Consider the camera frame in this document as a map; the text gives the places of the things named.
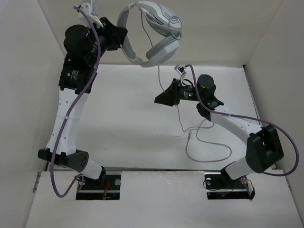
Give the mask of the white grey headphones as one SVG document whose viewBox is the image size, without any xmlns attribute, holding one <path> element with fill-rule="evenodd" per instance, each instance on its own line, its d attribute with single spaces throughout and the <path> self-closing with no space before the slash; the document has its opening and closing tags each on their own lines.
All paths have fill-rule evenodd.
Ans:
<svg viewBox="0 0 304 228">
<path fill-rule="evenodd" d="M 137 9 L 140 14 L 139 23 L 147 36 L 148 49 L 144 58 L 136 54 L 135 35 L 126 35 L 122 44 L 122 52 L 134 65 L 144 68 L 162 65 L 174 56 L 180 47 L 183 22 L 167 6 L 151 0 L 138 0 L 128 4 L 119 14 L 117 26 L 128 27 L 130 12 Z"/>
</svg>

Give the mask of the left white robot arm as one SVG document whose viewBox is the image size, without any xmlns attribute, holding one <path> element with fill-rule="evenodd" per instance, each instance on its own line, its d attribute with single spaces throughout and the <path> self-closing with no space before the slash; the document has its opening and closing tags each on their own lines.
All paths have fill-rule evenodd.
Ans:
<svg viewBox="0 0 304 228">
<path fill-rule="evenodd" d="M 84 104 L 91 92 L 82 90 L 91 79 L 97 58 L 106 51 L 120 48 L 127 29 L 112 24 L 101 17 L 101 27 L 96 27 L 98 38 L 83 25 L 70 26 L 65 32 L 67 51 L 59 79 L 59 104 L 52 136 L 46 147 L 38 151 L 38 158 L 51 161 L 55 152 L 56 165 L 70 168 L 84 175 L 95 188 L 106 184 L 105 168 L 94 163 L 88 152 L 76 149 L 76 135 Z"/>
</svg>

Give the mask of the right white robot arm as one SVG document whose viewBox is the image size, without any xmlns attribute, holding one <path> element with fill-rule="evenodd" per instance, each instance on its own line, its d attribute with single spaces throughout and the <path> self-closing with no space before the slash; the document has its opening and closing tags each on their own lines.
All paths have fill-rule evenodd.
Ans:
<svg viewBox="0 0 304 228">
<path fill-rule="evenodd" d="M 224 127 L 246 145 L 245 157 L 234 161 L 220 171 L 219 182 L 231 187 L 241 177 L 251 173 L 263 173 L 284 156 L 276 128 L 263 127 L 246 119 L 236 118 L 214 93 L 216 85 L 209 75 L 200 75 L 196 86 L 182 85 L 173 79 L 171 85 L 155 98 L 155 103 L 178 105 L 181 100 L 202 101 L 196 108 L 210 122 Z"/>
</svg>

